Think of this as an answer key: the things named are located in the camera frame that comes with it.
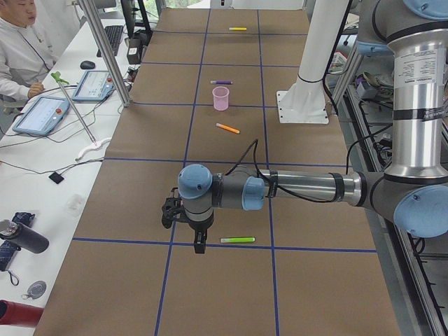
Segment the clear plastic packet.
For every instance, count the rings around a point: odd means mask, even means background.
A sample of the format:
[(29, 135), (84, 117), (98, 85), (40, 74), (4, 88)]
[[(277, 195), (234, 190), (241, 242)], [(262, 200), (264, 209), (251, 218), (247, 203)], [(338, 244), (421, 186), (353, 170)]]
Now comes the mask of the clear plastic packet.
[(65, 211), (73, 217), (77, 217), (82, 214), (85, 206), (85, 198), (79, 194), (71, 195), (65, 204)]

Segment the purple marker pen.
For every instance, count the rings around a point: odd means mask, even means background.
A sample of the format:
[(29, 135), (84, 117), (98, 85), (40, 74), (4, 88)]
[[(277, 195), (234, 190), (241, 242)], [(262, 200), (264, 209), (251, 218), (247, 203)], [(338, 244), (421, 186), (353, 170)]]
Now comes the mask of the purple marker pen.
[(233, 82), (231, 80), (210, 80), (210, 84), (213, 84), (213, 85), (232, 85)]

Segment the far blue teach pendant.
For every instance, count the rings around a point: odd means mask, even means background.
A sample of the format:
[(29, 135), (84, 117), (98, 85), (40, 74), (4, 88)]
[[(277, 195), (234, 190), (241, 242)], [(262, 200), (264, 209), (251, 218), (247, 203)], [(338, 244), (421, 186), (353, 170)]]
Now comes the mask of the far blue teach pendant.
[(75, 102), (100, 102), (115, 89), (107, 70), (86, 70), (75, 89)]

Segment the black brown box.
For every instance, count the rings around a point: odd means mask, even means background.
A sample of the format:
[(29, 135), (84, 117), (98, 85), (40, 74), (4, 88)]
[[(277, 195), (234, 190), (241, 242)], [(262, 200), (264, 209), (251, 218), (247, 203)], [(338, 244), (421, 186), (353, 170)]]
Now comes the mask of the black brown box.
[(147, 49), (147, 34), (137, 32), (127, 39), (127, 61), (131, 65), (140, 64)]

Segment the green highlighter pen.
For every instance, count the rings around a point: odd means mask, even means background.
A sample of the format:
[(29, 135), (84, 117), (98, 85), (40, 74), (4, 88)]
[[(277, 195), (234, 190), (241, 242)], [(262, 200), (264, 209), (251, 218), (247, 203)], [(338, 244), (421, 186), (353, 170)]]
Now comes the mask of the green highlighter pen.
[(255, 237), (224, 237), (220, 238), (221, 244), (247, 244), (256, 241)]

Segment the orange highlighter pen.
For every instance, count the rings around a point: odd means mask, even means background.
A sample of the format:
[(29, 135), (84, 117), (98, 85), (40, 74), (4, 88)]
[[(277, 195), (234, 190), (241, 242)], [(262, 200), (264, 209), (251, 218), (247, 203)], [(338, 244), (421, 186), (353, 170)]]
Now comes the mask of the orange highlighter pen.
[(216, 126), (222, 130), (226, 130), (226, 131), (234, 133), (234, 134), (240, 134), (239, 129), (233, 128), (231, 126), (220, 124), (220, 123), (216, 123)]

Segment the round silver tag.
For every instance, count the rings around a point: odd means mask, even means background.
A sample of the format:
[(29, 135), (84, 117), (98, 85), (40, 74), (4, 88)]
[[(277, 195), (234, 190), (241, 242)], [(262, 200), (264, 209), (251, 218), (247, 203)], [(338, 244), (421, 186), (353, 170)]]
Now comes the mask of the round silver tag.
[(32, 283), (25, 294), (22, 294), (23, 300), (36, 300), (41, 298), (47, 289), (47, 283), (45, 281), (39, 280)]

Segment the black monitor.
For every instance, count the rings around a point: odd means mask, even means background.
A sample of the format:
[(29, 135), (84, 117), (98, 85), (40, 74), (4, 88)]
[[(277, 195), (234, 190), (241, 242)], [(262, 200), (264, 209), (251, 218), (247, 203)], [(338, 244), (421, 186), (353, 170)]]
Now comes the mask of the black monitor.
[(143, 36), (149, 39), (153, 31), (148, 20), (144, 2), (142, 0), (120, 0), (120, 5), (127, 28), (127, 37), (136, 39), (137, 37)]

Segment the near blue teach pendant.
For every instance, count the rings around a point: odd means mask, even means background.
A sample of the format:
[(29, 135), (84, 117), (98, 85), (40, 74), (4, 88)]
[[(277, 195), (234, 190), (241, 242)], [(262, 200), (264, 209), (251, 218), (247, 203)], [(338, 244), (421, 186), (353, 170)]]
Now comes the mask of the near blue teach pendant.
[(37, 136), (49, 134), (69, 110), (69, 101), (59, 97), (39, 97), (13, 126), (13, 131)]

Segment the black keyboard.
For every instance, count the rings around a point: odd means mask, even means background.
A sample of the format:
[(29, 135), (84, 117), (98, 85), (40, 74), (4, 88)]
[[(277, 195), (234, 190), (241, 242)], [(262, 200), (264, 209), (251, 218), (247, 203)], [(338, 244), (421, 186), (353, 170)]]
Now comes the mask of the black keyboard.
[(109, 25), (104, 28), (104, 31), (113, 54), (117, 56), (122, 41), (124, 27), (122, 25)]

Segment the dark blue folded umbrella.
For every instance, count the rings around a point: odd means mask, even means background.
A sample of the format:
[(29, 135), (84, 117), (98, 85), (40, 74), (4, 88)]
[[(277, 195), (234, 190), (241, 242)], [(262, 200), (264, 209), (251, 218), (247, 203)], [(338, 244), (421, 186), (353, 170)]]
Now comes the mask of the dark blue folded umbrella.
[[(21, 223), (30, 228), (32, 226), (32, 221), (34, 220), (34, 218), (35, 218), (34, 213), (16, 212), (12, 221), (15, 223)], [(2, 245), (1, 245), (0, 268), (2, 272), (5, 272), (15, 252), (19, 251), (21, 248), (11, 241), (4, 239), (2, 239), (1, 241)]]

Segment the aluminium frame post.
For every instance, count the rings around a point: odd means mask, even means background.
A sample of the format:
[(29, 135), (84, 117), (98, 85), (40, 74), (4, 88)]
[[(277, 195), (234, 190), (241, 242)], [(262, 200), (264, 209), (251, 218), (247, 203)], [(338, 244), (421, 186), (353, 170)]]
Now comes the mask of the aluminium frame post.
[(95, 3), (92, 0), (78, 0), (78, 4), (84, 12), (87, 23), (89, 24), (97, 47), (101, 52), (106, 68), (112, 77), (115, 90), (119, 95), (122, 105), (124, 107), (128, 107), (131, 103), (130, 94), (125, 86), (120, 68), (109, 43), (109, 39), (106, 36), (106, 32), (99, 17)]

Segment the blue teach pendant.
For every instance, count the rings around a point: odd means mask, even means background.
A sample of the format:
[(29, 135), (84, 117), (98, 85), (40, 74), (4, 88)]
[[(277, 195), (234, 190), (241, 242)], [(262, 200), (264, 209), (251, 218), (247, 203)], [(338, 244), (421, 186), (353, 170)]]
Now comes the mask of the blue teach pendant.
[(115, 89), (107, 70), (86, 70), (75, 89), (75, 102), (100, 102)]
[(59, 97), (39, 97), (13, 126), (13, 131), (37, 136), (49, 134), (69, 110), (69, 101)]

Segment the pink mesh pen holder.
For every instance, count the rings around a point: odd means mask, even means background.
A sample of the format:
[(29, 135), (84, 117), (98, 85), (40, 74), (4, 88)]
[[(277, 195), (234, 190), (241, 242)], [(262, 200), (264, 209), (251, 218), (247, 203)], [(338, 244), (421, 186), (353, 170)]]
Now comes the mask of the pink mesh pen holder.
[(230, 91), (227, 87), (218, 86), (212, 90), (213, 107), (217, 111), (225, 111), (229, 106)]

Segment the black computer mouse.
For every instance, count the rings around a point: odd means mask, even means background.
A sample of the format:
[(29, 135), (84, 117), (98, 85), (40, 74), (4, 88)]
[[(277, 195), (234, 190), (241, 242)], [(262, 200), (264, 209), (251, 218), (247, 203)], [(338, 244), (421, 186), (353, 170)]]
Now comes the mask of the black computer mouse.
[(82, 70), (91, 70), (96, 68), (96, 64), (93, 61), (85, 60), (80, 63), (80, 68)]

